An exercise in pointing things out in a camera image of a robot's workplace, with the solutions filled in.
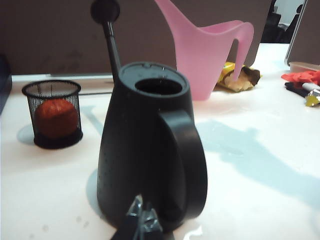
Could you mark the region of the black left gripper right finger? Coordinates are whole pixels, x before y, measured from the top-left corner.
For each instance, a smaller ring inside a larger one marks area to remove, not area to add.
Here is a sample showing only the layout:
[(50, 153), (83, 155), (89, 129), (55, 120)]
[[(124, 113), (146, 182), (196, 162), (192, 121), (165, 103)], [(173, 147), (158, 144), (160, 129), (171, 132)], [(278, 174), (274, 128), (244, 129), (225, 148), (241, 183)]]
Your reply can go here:
[(138, 224), (139, 240), (174, 240), (172, 231), (164, 232), (158, 219), (156, 210), (147, 202), (140, 216)]

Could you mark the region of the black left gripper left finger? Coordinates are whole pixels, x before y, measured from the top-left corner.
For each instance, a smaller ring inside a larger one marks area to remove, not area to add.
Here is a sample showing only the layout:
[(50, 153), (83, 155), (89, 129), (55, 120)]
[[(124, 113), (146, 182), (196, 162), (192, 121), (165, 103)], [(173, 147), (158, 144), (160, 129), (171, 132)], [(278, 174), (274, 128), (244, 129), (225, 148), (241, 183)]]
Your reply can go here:
[(143, 197), (136, 195), (130, 205), (125, 219), (117, 228), (111, 240), (136, 240), (139, 233), (139, 221), (143, 212)]

